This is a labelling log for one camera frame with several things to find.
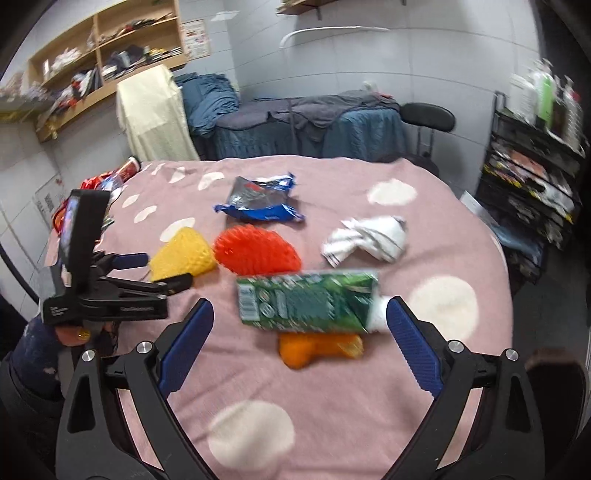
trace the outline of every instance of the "fingernail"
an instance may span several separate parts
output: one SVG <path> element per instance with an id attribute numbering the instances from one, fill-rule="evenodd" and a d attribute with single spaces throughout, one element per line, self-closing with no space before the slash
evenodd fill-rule
<path id="1" fill-rule="evenodd" d="M 86 330 L 85 328 L 81 329 L 78 332 L 78 338 L 80 340 L 84 340 L 85 342 L 87 342 L 88 340 L 90 340 L 90 330 Z"/>

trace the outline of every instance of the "plastic bottle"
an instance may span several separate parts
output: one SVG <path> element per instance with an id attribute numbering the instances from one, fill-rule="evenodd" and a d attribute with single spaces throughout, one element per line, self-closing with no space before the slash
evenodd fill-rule
<path id="1" fill-rule="evenodd" d="M 540 74 L 536 76 L 535 88 L 538 92 L 538 111 L 536 127 L 549 128 L 552 122 L 552 107 L 554 106 L 554 94 L 556 84 L 552 77 L 551 63 L 544 59 Z"/>
<path id="2" fill-rule="evenodd" d="M 535 86 L 519 75 L 511 76 L 511 90 L 507 108 L 525 122 L 533 124 L 537 107 L 537 92 Z"/>
<path id="3" fill-rule="evenodd" d="M 573 81 L 566 77 L 564 88 L 564 105 L 566 107 L 566 129 L 563 140 L 566 144 L 579 151 L 581 130 L 583 128 L 583 109 L 580 105 L 580 96 L 573 90 Z"/>
<path id="4" fill-rule="evenodd" d="M 567 110 L 564 103 L 564 90 L 560 87 L 560 79 L 554 77 L 556 85 L 556 94 L 554 95 L 554 105 L 552 107 L 552 122 L 550 132 L 562 139 L 566 132 Z"/>

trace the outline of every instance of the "metal screw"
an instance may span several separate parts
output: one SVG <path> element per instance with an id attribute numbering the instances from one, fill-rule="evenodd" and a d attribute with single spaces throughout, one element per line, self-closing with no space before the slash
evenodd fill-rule
<path id="1" fill-rule="evenodd" d="M 87 350 L 82 354 L 82 361 L 83 362 L 90 362 L 95 357 L 94 350 Z"/>
<path id="2" fill-rule="evenodd" d="M 511 360 L 512 362 L 515 362 L 518 358 L 519 358 L 519 354 L 513 350 L 512 348 L 509 348 L 506 352 L 505 352 L 505 356 Z"/>
<path id="3" fill-rule="evenodd" d="M 138 353 L 148 353 L 152 349 L 152 342 L 140 342 L 135 349 Z"/>
<path id="4" fill-rule="evenodd" d="M 447 346 L 454 353 L 462 353 L 464 351 L 464 344 L 458 340 L 452 340 L 447 344 Z"/>

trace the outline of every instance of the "snack wrapper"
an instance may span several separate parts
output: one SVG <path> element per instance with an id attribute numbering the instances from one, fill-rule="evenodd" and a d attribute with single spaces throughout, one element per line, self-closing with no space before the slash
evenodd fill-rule
<path id="1" fill-rule="evenodd" d="M 287 204 L 295 185 L 291 173 L 258 180 L 236 177 L 226 203 L 215 205 L 213 209 L 239 220 L 300 222 L 304 215 Z"/>
<path id="2" fill-rule="evenodd" d="M 256 275 L 236 281 L 242 323 L 263 330 L 365 333 L 379 298 L 373 271 Z"/>

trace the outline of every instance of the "blue gripper pad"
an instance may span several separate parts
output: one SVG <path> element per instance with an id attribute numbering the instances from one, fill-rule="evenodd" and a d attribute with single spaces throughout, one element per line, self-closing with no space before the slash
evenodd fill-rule
<path id="1" fill-rule="evenodd" d="M 419 386 L 437 398 L 443 388 L 439 359 L 396 298 L 388 302 L 386 322 Z"/>
<path id="2" fill-rule="evenodd" d="M 113 260 L 113 268 L 116 270 L 127 270 L 128 268 L 145 267 L 149 261 L 148 254 L 117 255 Z"/>
<path id="3" fill-rule="evenodd" d="M 183 386 L 212 328 L 213 306 L 206 301 L 185 321 L 183 330 L 160 362 L 158 388 L 163 398 Z"/>

